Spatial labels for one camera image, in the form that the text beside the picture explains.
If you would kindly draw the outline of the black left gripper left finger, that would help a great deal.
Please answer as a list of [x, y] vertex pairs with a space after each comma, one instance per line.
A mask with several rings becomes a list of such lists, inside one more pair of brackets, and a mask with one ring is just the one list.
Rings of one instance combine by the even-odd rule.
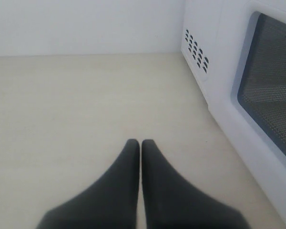
[[108, 170], [90, 187], [49, 210], [39, 229], [134, 229], [140, 179], [140, 145], [124, 148]]

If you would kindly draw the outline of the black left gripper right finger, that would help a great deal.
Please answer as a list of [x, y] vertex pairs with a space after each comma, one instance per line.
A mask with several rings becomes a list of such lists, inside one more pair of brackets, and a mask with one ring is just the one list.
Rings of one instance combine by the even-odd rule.
[[237, 210], [183, 178], [152, 139], [142, 142], [142, 186], [149, 229], [248, 229]]

